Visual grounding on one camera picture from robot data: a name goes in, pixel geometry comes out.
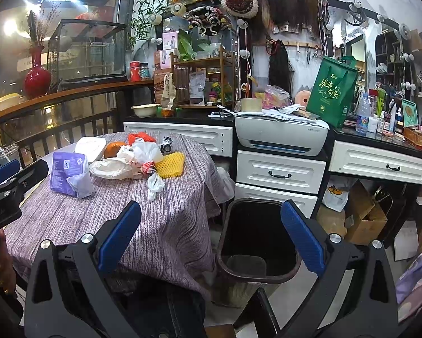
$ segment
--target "striped tablecloth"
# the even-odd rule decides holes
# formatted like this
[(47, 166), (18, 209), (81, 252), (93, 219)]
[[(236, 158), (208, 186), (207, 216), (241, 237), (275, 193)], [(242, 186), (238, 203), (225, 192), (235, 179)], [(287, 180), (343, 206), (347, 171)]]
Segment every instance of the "striped tablecloth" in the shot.
[[(147, 131), (155, 138), (165, 133)], [(104, 135), (108, 142), (127, 141), (127, 133)], [(109, 180), (92, 177), (94, 194), (77, 199), (54, 192), (49, 179), (22, 205), (22, 216), (5, 229), (14, 266), (28, 279), (37, 248), (44, 239), (55, 245), (74, 243), (86, 232), (95, 233), (135, 200), (142, 221), (126, 249), (110, 285), (130, 292), (139, 274), (155, 277), (204, 293), (193, 276), (211, 270), (213, 256), (207, 219), (228, 201), (216, 166), (203, 145), (171, 134), (186, 156), (182, 176), (165, 179), (164, 191), (148, 202), (146, 180)]]

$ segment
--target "hat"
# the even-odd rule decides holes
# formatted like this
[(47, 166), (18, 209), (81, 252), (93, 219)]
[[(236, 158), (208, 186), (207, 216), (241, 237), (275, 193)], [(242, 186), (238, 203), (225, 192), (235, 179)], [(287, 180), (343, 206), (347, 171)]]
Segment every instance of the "hat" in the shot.
[(258, 0), (222, 0), (221, 4), (229, 14), (252, 19), (258, 13)]

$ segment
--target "black drawer handle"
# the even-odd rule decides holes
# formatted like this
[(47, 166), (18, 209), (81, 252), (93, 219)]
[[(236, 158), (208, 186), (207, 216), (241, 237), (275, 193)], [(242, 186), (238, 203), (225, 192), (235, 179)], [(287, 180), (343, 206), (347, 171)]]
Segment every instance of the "black drawer handle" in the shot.
[(394, 170), (395, 172), (399, 172), (400, 171), (400, 166), (398, 166), (397, 168), (391, 168), (389, 166), (389, 164), (386, 165), (386, 169), (390, 169), (390, 170)]
[(271, 176), (271, 177), (274, 177), (274, 178), (280, 178), (280, 179), (288, 179), (288, 178), (290, 178), (290, 177), (292, 177), (293, 175), (292, 174), (288, 174), (287, 175), (287, 177), (285, 177), (284, 175), (276, 175), (276, 174), (272, 174), (272, 172), (269, 172), (269, 175)]

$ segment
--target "blue gripper pad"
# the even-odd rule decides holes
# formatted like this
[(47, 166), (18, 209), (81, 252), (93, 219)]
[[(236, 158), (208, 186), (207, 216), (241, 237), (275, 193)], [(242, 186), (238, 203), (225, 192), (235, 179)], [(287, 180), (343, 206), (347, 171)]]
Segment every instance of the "blue gripper pad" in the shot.
[(140, 205), (135, 202), (101, 246), (98, 257), (98, 270), (100, 272), (107, 275), (117, 268), (120, 258), (122, 258), (131, 238), (139, 227), (141, 218)]
[(17, 174), (20, 171), (20, 162), (18, 160), (12, 160), (11, 162), (2, 165), (0, 167), (0, 184), (9, 179), (13, 175)]
[(308, 270), (321, 276), (325, 271), (323, 248), (288, 201), (281, 206), (281, 222)]

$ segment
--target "green shopping bag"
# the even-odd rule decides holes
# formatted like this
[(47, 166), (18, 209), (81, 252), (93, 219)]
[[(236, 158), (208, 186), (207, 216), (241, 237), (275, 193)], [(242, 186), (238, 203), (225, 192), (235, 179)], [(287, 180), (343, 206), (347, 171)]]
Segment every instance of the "green shopping bag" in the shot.
[[(343, 60), (351, 61), (350, 65), (340, 62)], [(306, 110), (336, 128), (342, 127), (358, 78), (355, 64), (353, 56), (344, 56), (339, 61), (322, 57)]]

